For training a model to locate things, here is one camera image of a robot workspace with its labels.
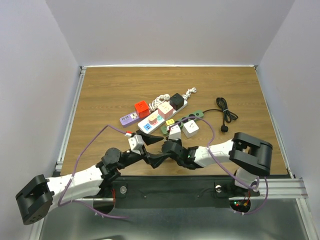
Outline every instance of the wooden table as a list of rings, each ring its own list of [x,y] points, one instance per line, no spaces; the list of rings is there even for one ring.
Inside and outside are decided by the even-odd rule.
[[[227,100],[228,108],[239,116],[228,124],[229,132],[222,133],[222,113],[209,111],[204,119],[216,129],[214,144],[231,139],[236,132],[244,132],[273,145],[271,174],[287,174],[286,166],[276,139],[266,103],[253,67],[93,67],[87,68],[82,85],[61,175],[70,174],[79,153],[106,125],[122,128],[119,118],[133,112],[134,104],[145,100],[151,103],[161,94],[184,94],[196,87],[188,105],[174,119],[197,110],[217,108],[216,98]],[[197,122],[199,132],[187,139],[182,133],[184,147],[206,146],[212,137],[209,127]],[[135,131],[137,124],[123,128]],[[160,129],[152,133],[162,136]],[[162,142],[147,146],[150,153],[158,153]],[[129,148],[128,139],[107,128],[80,159],[77,170],[84,170],[100,161],[106,150]],[[224,166],[231,172],[237,166],[230,162]],[[143,160],[121,170],[123,175],[220,175],[225,172],[213,164],[206,168],[189,170],[167,159],[152,169]]]

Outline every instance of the power plug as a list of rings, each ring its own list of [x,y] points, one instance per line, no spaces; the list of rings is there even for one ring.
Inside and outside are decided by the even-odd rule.
[[[226,132],[228,132],[228,130],[229,130],[228,126],[226,126],[226,125],[221,126],[221,132],[226,133]]]

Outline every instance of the white enclosure wall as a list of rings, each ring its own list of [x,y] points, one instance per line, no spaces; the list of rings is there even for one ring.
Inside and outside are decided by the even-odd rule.
[[[46,0],[82,66],[258,64],[294,0]]]
[[[0,23],[0,239],[27,240],[15,195],[54,170],[79,67],[44,0],[2,0]]]
[[[303,177],[320,233],[320,1],[296,0],[259,67],[291,170]]]

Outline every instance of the white plug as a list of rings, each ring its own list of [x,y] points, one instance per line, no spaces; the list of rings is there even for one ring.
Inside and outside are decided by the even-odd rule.
[[[182,131],[184,132],[185,136],[189,139],[197,134],[197,132],[199,131],[199,127],[194,120],[190,120],[183,124]]]
[[[144,141],[140,135],[134,135],[128,139],[131,151],[138,151],[144,145]]]
[[[172,139],[172,140],[181,139],[181,129],[178,125],[175,125],[170,128],[168,139]]]

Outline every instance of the bolt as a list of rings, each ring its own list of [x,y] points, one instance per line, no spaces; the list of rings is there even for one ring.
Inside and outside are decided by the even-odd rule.
[[[254,191],[254,192],[256,192],[256,193],[259,192],[259,188],[257,187],[257,185],[253,185],[252,187],[253,187],[253,191]]]
[[[222,187],[220,185],[215,186],[215,191],[217,193],[221,193],[222,192]]]
[[[127,192],[127,188],[125,186],[120,187],[120,193],[125,194]]]

